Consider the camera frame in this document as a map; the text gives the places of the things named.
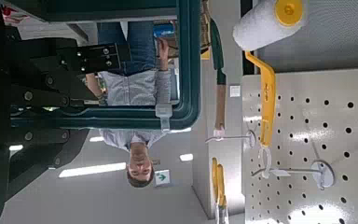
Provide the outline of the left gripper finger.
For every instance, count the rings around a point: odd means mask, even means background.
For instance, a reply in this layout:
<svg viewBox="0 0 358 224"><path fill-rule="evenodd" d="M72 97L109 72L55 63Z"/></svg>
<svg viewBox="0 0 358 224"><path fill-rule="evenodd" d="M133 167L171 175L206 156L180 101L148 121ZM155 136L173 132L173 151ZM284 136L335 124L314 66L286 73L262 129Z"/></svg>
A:
<svg viewBox="0 0 358 224"><path fill-rule="evenodd" d="M127 44L79 47L72 38L45 37L8 44L12 87L21 92L16 105L82 106L98 98L83 76L118 69L131 60Z"/></svg>
<svg viewBox="0 0 358 224"><path fill-rule="evenodd" d="M22 145L22 149L10 157L9 184L29 184L49 168L71 163L89 132L89 129L12 128L8 143Z"/></svg>

